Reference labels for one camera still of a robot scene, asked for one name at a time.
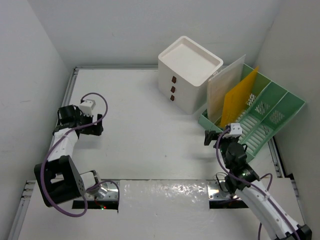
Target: green crate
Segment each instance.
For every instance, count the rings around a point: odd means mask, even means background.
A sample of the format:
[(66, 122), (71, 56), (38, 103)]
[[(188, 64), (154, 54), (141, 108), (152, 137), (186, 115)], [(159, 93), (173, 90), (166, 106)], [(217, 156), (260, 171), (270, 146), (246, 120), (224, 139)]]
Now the green crate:
[[(242, 79), (253, 69), (243, 65)], [(268, 142), (303, 107), (305, 101), (258, 72), (247, 109), (237, 118), (242, 135), (239, 143), (247, 144), (247, 161), (250, 162), (263, 145)], [(221, 118), (215, 123), (208, 119), (207, 110), (201, 114), (199, 124), (205, 129), (221, 133), (218, 127)]]

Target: yellow panel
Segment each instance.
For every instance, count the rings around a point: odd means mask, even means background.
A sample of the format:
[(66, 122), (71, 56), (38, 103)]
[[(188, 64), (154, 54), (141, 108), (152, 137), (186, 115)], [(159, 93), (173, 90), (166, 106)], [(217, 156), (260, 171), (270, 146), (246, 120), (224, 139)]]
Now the yellow panel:
[(234, 123), (237, 117), (245, 110), (258, 70), (259, 67), (257, 66), (224, 96), (220, 127), (224, 128), (227, 124)]

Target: white storage bin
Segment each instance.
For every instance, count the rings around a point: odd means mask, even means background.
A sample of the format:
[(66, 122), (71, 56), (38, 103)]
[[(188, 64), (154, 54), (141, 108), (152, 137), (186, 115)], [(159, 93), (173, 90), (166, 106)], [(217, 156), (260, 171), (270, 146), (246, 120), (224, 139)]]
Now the white storage bin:
[(206, 102), (208, 80), (223, 63), (182, 36), (158, 56), (159, 90), (187, 114), (193, 114)]

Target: gray wall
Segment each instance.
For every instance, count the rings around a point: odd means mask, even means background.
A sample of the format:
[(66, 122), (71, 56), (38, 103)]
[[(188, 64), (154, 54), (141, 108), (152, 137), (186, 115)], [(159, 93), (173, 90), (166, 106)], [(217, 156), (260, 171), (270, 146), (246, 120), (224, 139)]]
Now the gray wall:
[(69, 73), (27, 0), (0, 7), (0, 240), (43, 160)]
[(186, 35), (253, 64), (281, 0), (28, 0), (68, 68), (157, 64)]
[(307, 101), (276, 140), (296, 180), (312, 239), (320, 239), (319, 13), (319, 0), (283, 1), (256, 62), (260, 72)]

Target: white table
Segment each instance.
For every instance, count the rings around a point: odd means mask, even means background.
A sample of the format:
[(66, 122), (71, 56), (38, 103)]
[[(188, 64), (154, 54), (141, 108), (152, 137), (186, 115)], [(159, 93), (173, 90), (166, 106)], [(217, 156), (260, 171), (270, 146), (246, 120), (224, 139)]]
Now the white table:
[[(36, 186), (19, 240), (257, 239), (259, 221), (249, 209), (209, 209), (205, 179), (221, 168), (197, 123), (205, 106), (194, 115), (183, 113), (158, 91), (156, 69), (81, 69), (64, 104), (78, 105), (88, 92), (108, 101), (104, 132), (81, 135), (72, 158), (80, 173), (122, 179), (119, 214), (91, 209), (81, 218), (66, 217), (45, 207)], [(103, 102), (93, 99), (103, 113)], [(267, 144), (250, 165), (260, 176), (276, 175)], [(270, 192), (303, 223), (289, 179), (276, 178)], [(71, 205), (61, 206), (78, 213)], [(261, 239), (268, 239), (264, 230)]]

